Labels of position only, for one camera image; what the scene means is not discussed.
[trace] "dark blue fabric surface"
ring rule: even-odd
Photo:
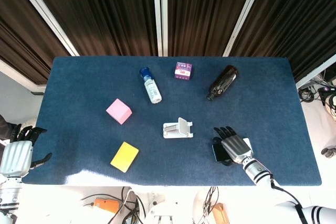
[[[177,61],[193,64],[190,81],[174,78]],[[238,69],[237,79],[222,97],[207,101],[208,87],[228,64]],[[150,103],[139,75],[144,66],[159,86],[158,104]],[[116,98],[133,112],[123,125],[105,111]],[[194,137],[164,139],[162,124],[179,116],[193,122]],[[252,185],[241,165],[214,160],[213,127],[229,125],[250,138],[255,157],[279,184],[321,184],[284,58],[57,58],[37,125],[48,132],[37,141],[34,159],[53,156],[25,183],[64,184],[67,176],[88,170],[139,185]],[[127,173],[110,165],[123,141],[140,150]]]

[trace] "brown glass bottle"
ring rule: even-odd
[[[209,101],[212,101],[215,97],[222,95],[236,79],[237,74],[238,70],[234,66],[227,65],[223,72],[220,73],[217,79],[211,84],[209,88],[209,94],[206,98]]]

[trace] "robotic hand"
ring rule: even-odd
[[[6,181],[0,184],[0,223],[15,223],[17,217],[14,211],[18,209],[19,195],[22,188],[22,178],[30,169],[46,163],[52,156],[48,153],[43,159],[32,162],[33,148],[41,133],[47,130],[32,126],[21,129],[17,125],[10,137],[10,143],[6,145],[0,166],[0,174],[6,177]]]
[[[291,196],[295,201],[287,201],[277,205],[276,213],[280,219],[288,219],[287,223],[302,223],[302,224],[332,224],[336,220],[336,210],[311,206],[302,208],[300,202],[291,193],[275,185],[273,174],[259,161],[253,158],[253,151],[246,144],[244,139],[239,136],[231,127],[227,126],[217,128],[214,130],[218,133],[219,137],[214,138],[214,142],[222,144],[224,150],[234,163],[243,165],[243,169],[249,178],[256,184],[271,187],[278,191],[282,191]]]

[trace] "pink block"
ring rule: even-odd
[[[116,99],[106,112],[120,124],[123,124],[132,114],[131,109],[119,99]]]

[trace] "dark curtain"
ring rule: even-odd
[[[287,57],[298,81],[336,52],[336,0],[256,0],[231,56]]]
[[[44,1],[81,55],[158,55],[154,0]]]
[[[29,0],[0,0],[0,6],[0,59],[46,84],[52,60],[67,51]]]
[[[245,0],[168,0],[169,56],[222,56]]]

